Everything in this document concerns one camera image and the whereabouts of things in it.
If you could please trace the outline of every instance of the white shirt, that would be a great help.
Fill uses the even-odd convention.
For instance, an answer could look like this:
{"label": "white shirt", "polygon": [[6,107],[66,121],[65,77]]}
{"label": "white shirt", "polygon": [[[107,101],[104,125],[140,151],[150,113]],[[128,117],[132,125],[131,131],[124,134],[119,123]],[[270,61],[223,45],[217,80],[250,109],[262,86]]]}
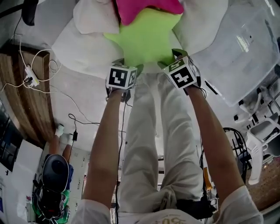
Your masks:
{"label": "white shirt", "polygon": [[[262,224],[263,216],[251,199],[246,186],[231,193],[222,203],[217,224]],[[110,210],[92,200],[81,200],[72,224],[110,224]],[[120,224],[201,224],[187,213],[177,209],[165,209],[154,213],[119,216]]]}

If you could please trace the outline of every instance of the white chair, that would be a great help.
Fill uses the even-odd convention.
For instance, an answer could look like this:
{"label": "white chair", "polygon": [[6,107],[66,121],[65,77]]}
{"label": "white chair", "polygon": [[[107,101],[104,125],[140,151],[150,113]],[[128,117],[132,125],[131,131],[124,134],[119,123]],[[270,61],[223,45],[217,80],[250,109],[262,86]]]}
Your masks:
{"label": "white chair", "polygon": [[277,150],[277,147],[275,147],[277,145],[276,142],[279,140],[277,137],[280,135],[280,125],[277,123],[278,119],[279,116],[275,113],[247,131],[246,145],[252,157],[250,185],[259,182],[263,166],[263,156],[265,154],[280,156],[280,149]]}

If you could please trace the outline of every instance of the white plastic container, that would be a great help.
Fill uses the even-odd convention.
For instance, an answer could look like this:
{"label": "white plastic container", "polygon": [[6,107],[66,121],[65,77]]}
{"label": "white plastic container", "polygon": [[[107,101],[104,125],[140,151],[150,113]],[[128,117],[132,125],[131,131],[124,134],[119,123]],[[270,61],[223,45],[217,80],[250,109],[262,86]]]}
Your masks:
{"label": "white plastic container", "polygon": [[229,6],[208,48],[191,55],[229,106],[254,90],[279,61],[276,37],[264,8],[236,1]]}

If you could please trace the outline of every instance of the charger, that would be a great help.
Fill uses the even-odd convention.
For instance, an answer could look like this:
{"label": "charger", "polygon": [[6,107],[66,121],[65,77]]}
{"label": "charger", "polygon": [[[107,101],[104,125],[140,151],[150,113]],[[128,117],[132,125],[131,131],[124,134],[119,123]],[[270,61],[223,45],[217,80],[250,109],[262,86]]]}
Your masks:
{"label": "charger", "polygon": [[77,138],[78,138],[78,132],[77,132],[77,130],[75,130],[73,133],[73,141],[76,142]]}

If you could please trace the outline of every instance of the white pants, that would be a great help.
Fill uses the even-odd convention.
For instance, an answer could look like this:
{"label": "white pants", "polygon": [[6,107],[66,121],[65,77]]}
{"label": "white pants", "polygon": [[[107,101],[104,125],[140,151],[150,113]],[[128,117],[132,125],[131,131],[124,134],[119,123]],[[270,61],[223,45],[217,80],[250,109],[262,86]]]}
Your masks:
{"label": "white pants", "polygon": [[147,82],[137,83],[130,113],[118,191],[120,213],[150,213],[176,208],[178,199],[200,200],[203,172],[193,137],[185,98],[159,74],[164,133],[164,173],[158,185],[154,98]]}

